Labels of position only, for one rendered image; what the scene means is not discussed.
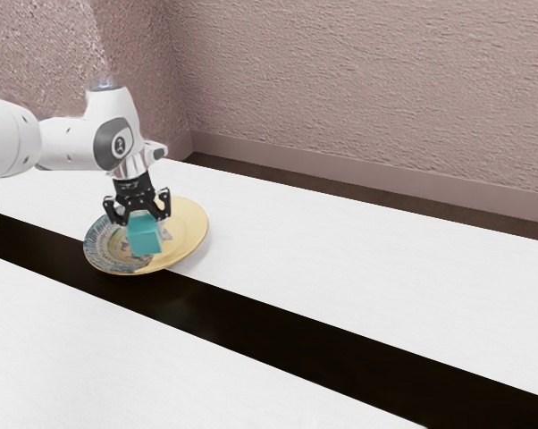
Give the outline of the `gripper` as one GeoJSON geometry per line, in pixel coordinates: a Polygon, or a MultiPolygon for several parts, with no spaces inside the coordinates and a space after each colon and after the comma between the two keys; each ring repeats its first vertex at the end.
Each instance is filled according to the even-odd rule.
{"type": "Polygon", "coordinates": [[[128,179],[113,179],[116,196],[106,196],[103,208],[110,223],[127,225],[130,211],[146,210],[157,221],[165,221],[171,216],[172,199],[170,190],[165,187],[158,191],[152,184],[149,172],[128,179]]]}

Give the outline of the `teal block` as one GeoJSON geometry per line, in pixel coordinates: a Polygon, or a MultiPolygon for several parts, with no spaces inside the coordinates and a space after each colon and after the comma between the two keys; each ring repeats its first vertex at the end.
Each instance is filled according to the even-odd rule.
{"type": "Polygon", "coordinates": [[[157,220],[148,212],[130,215],[126,237],[135,257],[155,255],[163,250],[163,234],[157,220]]]}

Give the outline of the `yellow patterned plate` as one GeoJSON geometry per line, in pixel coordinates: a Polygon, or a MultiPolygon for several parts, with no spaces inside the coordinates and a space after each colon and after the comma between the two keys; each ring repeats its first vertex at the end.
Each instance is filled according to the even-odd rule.
{"type": "Polygon", "coordinates": [[[164,238],[161,252],[136,256],[128,241],[127,229],[111,223],[104,214],[85,236],[86,259],[105,273],[139,275],[165,269],[189,256],[206,237],[206,211],[189,198],[173,196],[171,202],[171,216],[158,224],[164,238]]]}

